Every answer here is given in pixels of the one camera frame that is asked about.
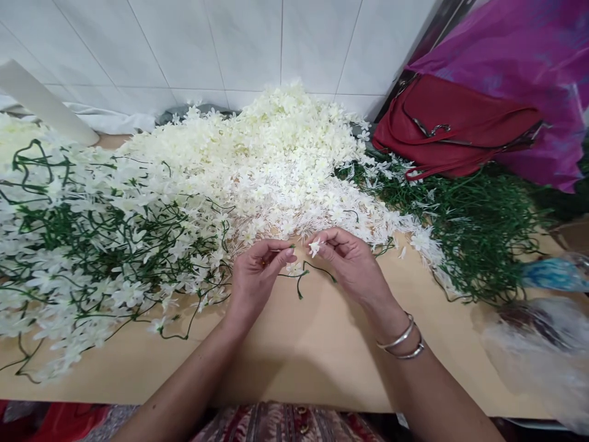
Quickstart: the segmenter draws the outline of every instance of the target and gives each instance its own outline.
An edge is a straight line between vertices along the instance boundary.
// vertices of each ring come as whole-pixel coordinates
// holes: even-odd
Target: bracelet
[[[409,353],[409,354],[401,355],[401,356],[397,356],[397,355],[393,354],[393,356],[395,356],[397,359],[413,359],[414,357],[417,357],[419,355],[419,353],[421,353],[423,351],[424,348],[425,348],[425,345],[423,344],[423,336],[421,333],[419,333],[419,344],[417,344],[417,348],[415,349],[415,351],[413,351],[413,353]]]
[[[397,338],[397,340],[391,344],[382,345],[382,344],[379,344],[378,342],[376,342],[376,345],[378,345],[379,348],[388,351],[389,348],[395,347],[395,346],[401,344],[405,339],[407,339],[409,337],[409,335],[411,334],[411,330],[413,330],[413,327],[415,325],[415,321],[413,319],[413,316],[410,313],[405,312],[405,314],[409,318],[409,326],[407,327],[407,330],[405,330],[405,332],[403,332],[403,334],[401,336],[399,336],[399,338]]]

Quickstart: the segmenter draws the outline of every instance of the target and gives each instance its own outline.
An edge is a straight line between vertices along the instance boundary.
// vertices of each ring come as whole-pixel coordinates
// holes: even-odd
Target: hand
[[[339,227],[315,233],[306,246],[319,240],[318,255],[329,261],[337,281],[360,304],[390,298],[391,291],[370,247],[360,238]]]
[[[290,246],[288,241],[262,239],[235,259],[226,315],[229,321],[253,325],[270,298],[280,270],[296,261]]]
[[[377,341],[394,341],[406,330],[409,320],[393,297],[368,244],[339,227],[315,233],[306,245],[316,240],[320,242],[319,256],[331,263],[338,283],[363,307]]]

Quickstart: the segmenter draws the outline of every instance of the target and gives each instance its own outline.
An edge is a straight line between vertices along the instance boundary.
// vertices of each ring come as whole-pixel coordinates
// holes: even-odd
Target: white tiled wall
[[[266,86],[374,118],[439,0],[0,0],[0,58],[64,101],[240,109]]]

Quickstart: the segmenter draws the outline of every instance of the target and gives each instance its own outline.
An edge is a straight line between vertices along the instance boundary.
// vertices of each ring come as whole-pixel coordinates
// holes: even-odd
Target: purple cloth
[[[491,0],[409,69],[536,106],[551,127],[531,150],[496,159],[525,179],[574,193],[589,105],[589,1]]]

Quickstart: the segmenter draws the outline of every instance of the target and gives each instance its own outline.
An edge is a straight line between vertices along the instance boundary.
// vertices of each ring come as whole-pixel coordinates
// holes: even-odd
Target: table surface
[[[110,140],[115,145],[120,141]],[[401,306],[411,312],[428,345],[489,416],[547,419],[542,405],[526,395],[510,392],[499,379],[479,341],[481,319],[490,309],[483,304],[449,303],[418,252],[407,245],[378,258]],[[546,253],[560,247],[541,238]],[[297,246],[299,260],[309,259]],[[318,259],[314,265],[325,266]],[[214,405],[275,400],[332,408],[389,413],[397,411],[394,390],[383,381],[381,352],[359,308],[347,301],[325,273],[310,269],[301,279],[279,277],[266,309],[252,328],[214,398]],[[550,292],[529,290],[529,297]],[[187,329],[193,309],[175,327]],[[186,340],[163,340],[149,333],[147,324],[129,324],[102,348],[84,353],[65,377],[35,385],[16,369],[0,373],[0,398],[13,400],[77,401],[140,404],[170,376],[218,323],[223,307],[206,309],[196,317]],[[50,357],[45,349],[29,367]],[[18,360],[14,339],[0,341],[0,364]]]

